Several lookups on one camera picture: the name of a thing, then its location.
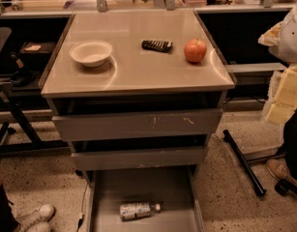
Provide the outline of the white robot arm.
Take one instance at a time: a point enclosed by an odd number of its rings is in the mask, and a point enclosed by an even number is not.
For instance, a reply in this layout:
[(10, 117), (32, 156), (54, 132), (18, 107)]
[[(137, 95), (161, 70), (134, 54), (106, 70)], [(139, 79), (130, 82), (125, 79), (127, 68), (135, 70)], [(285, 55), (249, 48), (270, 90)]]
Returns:
[(297, 109), (297, 3), (283, 21), (262, 34), (258, 42), (289, 65), (283, 72), (274, 71), (263, 108), (267, 122), (284, 124)]

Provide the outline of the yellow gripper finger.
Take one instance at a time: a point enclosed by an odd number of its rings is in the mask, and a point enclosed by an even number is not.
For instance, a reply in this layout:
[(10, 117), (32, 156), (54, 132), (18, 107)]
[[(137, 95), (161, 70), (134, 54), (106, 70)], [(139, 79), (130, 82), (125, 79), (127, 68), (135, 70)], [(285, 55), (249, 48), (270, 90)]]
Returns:
[(273, 73), (265, 103), (265, 120), (276, 125), (284, 124), (296, 109), (297, 65), (291, 65), (283, 72)]

